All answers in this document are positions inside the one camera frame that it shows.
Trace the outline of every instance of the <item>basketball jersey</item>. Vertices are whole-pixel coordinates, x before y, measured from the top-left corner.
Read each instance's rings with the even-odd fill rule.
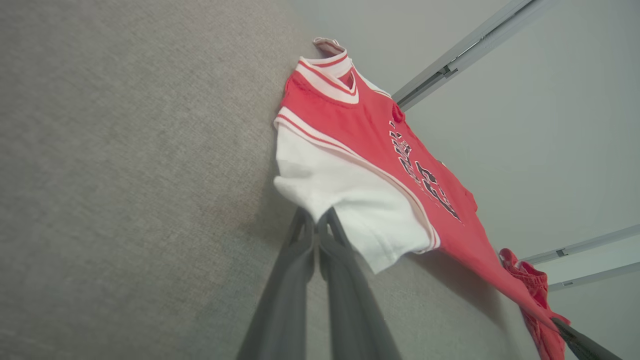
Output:
[[[275,126],[390,183],[408,200],[418,223],[435,229],[432,248],[473,270],[555,329],[552,313],[538,307],[522,282],[501,267],[476,215],[473,195],[414,135],[399,106],[357,72],[335,41],[317,38],[314,43],[332,56],[300,58],[287,80]]]

